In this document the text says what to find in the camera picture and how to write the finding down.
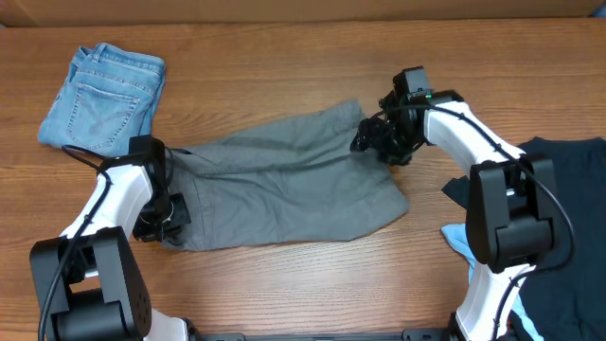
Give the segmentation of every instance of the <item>jeans back pocket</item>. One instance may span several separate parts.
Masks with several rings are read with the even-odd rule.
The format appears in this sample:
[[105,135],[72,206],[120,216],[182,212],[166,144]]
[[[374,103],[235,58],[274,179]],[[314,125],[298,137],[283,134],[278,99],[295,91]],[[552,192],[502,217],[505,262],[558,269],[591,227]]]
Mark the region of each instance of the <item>jeans back pocket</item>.
[[133,116],[140,99],[78,83],[67,135],[78,145],[94,150],[111,147]]

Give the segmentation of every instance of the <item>blue jeans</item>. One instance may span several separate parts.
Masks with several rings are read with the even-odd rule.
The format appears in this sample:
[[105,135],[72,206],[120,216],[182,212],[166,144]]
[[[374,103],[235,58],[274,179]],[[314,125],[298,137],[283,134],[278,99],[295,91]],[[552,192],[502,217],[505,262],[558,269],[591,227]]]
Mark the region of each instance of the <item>blue jeans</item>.
[[80,47],[38,139],[106,156],[126,154],[132,136],[151,133],[164,82],[160,58],[105,43]]

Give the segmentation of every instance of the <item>waistband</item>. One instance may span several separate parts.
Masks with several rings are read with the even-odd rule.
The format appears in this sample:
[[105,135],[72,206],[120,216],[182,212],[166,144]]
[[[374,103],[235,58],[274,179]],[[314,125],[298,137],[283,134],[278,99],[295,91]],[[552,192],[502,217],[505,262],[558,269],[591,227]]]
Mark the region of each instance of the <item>waistband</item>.
[[164,75],[164,61],[162,59],[136,52],[127,52],[106,43],[99,43],[95,48],[81,46],[74,55],[72,63],[80,66],[86,58],[91,58],[94,63],[99,61],[119,63],[133,68],[149,70],[160,76]]

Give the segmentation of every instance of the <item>clothing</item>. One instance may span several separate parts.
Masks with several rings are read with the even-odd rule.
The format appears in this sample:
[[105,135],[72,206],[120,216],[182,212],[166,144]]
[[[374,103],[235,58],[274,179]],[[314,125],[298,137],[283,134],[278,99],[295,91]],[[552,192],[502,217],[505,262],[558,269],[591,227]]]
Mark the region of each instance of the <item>clothing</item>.
[[40,127],[41,143],[76,145],[105,156],[128,153],[148,135],[164,87],[164,61],[105,43],[81,46]]
[[[577,240],[577,253],[568,267],[526,280],[520,290],[526,312],[545,340],[605,340],[606,141],[535,137],[520,148],[551,157],[558,197],[572,220]],[[467,178],[452,180],[442,190],[467,207]],[[570,238],[564,228],[561,245],[539,268],[560,263],[569,249]]]
[[355,100],[174,151],[172,192],[191,224],[181,250],[270,242],[349,241],[408,210],[374,151],[349,144],[364,113]]
[[[472,281],[473,268],[475,267],[475,257],[473,256],[472,250],[467,243],[467,235],[465,233],[464,224],[450,224],[442,227],[442,234],[446,238],[446,242],[453,248],[454,251],[460,253],[467,259],[470,264],[470,273],[468,281]],[[524,326],[526,332],[530,335],[534,341],[543,341],[543,337],[539,335],[534,327],[534,323],[526,314],[524,305],[520,296],[515,298],[511,310],[520,317],[521,323]]]

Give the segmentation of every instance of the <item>brown cardboard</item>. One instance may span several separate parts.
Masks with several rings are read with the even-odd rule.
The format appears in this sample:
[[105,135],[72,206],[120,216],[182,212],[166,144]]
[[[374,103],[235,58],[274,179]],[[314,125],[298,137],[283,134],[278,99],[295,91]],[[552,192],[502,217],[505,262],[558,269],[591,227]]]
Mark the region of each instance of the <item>brown cardboard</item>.
[[574,17],[601,0],[0,0],[9,26]]

